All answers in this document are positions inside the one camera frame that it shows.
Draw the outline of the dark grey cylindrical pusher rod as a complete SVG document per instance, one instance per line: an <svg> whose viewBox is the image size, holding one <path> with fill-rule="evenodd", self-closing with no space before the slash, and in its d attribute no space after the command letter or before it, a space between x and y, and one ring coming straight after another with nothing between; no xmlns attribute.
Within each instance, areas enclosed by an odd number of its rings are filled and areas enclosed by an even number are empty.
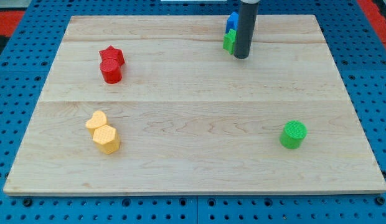
<svg viewBox="0 0 386 224"><path fill-rule="evenodd" d="M238 11L238 29L233 55L246 59L250 55L253 31L257 20L260 0L241 0Z"/></svg>

